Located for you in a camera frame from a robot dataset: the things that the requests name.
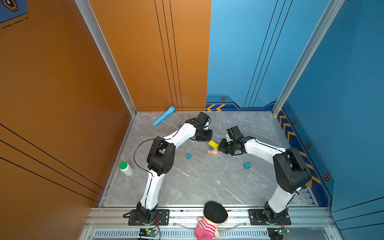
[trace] plush toy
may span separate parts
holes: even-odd
[[[198,217],[195,235],[198,240],[212,240],[215,235],[219,238],[217,227],[228,221],[227,210],[217,202],[207,202],[204,205],[204,217]]]

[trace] pink striped shirt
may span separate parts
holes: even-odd
[[[207,230],[207,232],[209,232],[212,236],[215,234],[216,227],[212,224],[209,224],[205,219],[202,219],[198,223],[198,226],[200,226],[203,230]]]

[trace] doll's arm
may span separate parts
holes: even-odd
[[[216,231],[215,231],[215,237],[216,238],[219,238],[220,237],[220,233],[218,232],[218,229],[216,228]]]

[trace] doll's head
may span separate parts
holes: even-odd
[[[207,202],[203,214],[206,219],[216,224],[223,224],[228,219],[227,210],[217,202]]]

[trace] brown wall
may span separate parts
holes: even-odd
[[[0,36],[0,239],[77,239],[131,116],[74,0]]]
[[[90,0],[138,111],[204,110],[209,0]]]

